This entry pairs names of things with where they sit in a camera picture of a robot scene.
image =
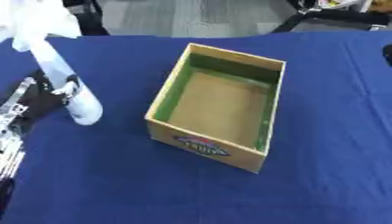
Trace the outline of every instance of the blue table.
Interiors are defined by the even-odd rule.
[[[260,175],[149,139],[144,113],[190,41],[288,61]],[[3,223],[392,223],[392,32],[51,42],[104,116],[35,126]],[[0,60],[2,89],[37,67],[10,43]]]

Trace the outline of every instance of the box label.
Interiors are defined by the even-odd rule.
[[[175,136],[174,139],[186,145],[189,149],[206,156],[229,157],[225,150],[210,141],[198,137]]]

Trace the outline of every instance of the robotic hand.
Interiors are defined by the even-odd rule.
[[[25,156],[23,136],[41,117],[65,106],[80,89],[76,75],[54,89],[41,70],[27,76],[0,100],[0,218],[15,186],[14,176]]]

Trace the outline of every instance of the open box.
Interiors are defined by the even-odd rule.
[[[266,158],[285,62],[189,44],[145,119],[150,135],[250,172]]]

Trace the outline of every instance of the gray carpet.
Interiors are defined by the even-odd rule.
[[[284,0],[98,0],[113,35],[245,37],[272,31],[294,10]],[[296,31],[352,29],[301,24]]]

